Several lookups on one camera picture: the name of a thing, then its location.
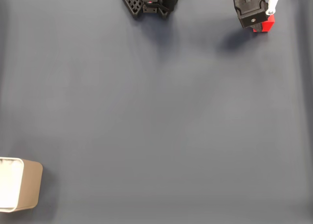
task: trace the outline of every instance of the red gripper part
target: red gripper part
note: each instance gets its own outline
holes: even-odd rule
[[[262,27],[263,27],[262,32],[269,32],[272,26],[274,25],[274,23],[275,23],[274,15],[270,15],[267,21],[262,22]]]

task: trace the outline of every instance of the black mechanical part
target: black mechanical part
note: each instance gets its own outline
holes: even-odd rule
[[[158,13],[167,18],[178,0],[123,0],[128,10],[137,18],[141,13]]]
[[[234,6],[242,27],[262,31],[262,22],[268,20],[268,3],[265,0],[234,0]]]
[[[136,18],[142,11],[142,0],[123,0],[129,12]]]

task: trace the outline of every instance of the white container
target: white container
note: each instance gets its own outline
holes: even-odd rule
[[[34,208],[42,174],[43,166],[38,162],[0,157],[0,212]]]

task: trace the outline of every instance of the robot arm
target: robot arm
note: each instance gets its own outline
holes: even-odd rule
[[[237,12],[241,25],[252,27],[256,31],[262,31],[262,22],[268,20],[268,3],[265,0],[234,0],[235,10]]]

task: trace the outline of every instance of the gray tabletop surface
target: gray tabletop surface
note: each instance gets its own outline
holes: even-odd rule
[[[313,0],[0,0],[0,156],[44,166],[1,224],[313,222]]]

